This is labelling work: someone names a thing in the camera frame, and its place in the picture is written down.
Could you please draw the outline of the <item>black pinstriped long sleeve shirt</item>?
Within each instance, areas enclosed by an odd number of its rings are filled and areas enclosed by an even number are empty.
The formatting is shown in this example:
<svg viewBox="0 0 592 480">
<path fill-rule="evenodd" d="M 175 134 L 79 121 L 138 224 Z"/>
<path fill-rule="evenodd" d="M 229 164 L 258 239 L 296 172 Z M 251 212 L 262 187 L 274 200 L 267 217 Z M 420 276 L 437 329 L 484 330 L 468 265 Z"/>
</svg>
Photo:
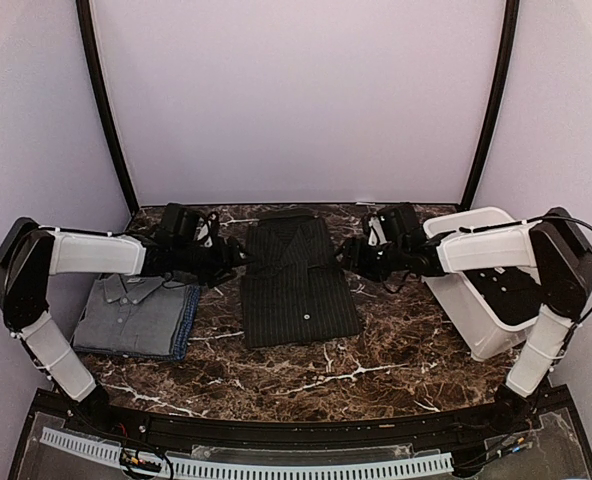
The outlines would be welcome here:
<svg viewBox="0 0 592 480">
<path fill-rule="evenodd" d="M 308 209 L 269 212 L 250 226 L 240 282 L 249 349 L 310 344 L 363 331 L 326 221 Z"/>
</svg>

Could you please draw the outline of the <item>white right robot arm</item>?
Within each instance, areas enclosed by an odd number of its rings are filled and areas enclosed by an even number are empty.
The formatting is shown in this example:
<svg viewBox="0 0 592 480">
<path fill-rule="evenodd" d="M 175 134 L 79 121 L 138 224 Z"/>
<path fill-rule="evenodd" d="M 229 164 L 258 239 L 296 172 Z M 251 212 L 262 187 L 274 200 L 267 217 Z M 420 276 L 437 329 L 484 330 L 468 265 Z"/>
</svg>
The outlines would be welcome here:
<svg viewBox="0 0 592 480">
<path fill-rule="evenodd" d="M 374 282 L 395 272 L 421 278 L 474 360 L 522 348 L 500 389 L 507 396 L 486 413 L 487 426 L 506 434 L 525 416 L 520 398 L 537 391 L 592 313 L 586 231 L 561 207 L 523 220 L 485 207 L 422 222 L 404 203 L 366 215 L 362 236 L 335 254 Z"/>
</svg>

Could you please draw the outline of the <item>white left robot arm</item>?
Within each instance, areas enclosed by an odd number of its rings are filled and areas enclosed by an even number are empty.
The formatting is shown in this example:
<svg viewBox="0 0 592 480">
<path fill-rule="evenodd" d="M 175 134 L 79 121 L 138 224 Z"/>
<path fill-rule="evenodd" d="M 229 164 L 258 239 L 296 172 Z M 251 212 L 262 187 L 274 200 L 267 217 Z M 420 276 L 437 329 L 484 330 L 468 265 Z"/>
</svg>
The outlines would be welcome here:
<svg viewBox="0 0 592 480">
<path fill-rule="evenodd" d="M 61 392 L 80 404 L 79 421 L 96 436 L 107 436 L 117 427 L 116 412 L 102 402 L 105 390 L 52 319 L 50 278 L 70 273 L 183 273 L 213 287 L 231 279 L 250 259 L 238 240 L 221 236 L 216 214 L 163 220 L 149 235 L 62 229 L 20 217 L 0 245 L 0 310 L 5 327 L 30 357 Z"/>
</svg>

